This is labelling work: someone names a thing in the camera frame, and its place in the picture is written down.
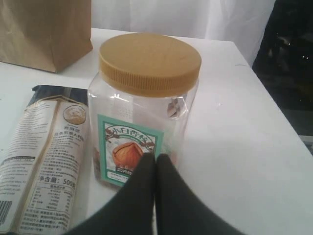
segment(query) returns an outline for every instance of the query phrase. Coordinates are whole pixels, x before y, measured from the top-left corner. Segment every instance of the clear plastic jar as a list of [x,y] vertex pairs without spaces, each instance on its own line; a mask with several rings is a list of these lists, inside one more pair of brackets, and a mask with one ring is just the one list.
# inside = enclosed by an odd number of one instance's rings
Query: clear plastic jar
[[122,186],[144,152],[177,165],[199,53],[171,37],[126,34],[104,42],[99,56],[88,90],[96,178]]

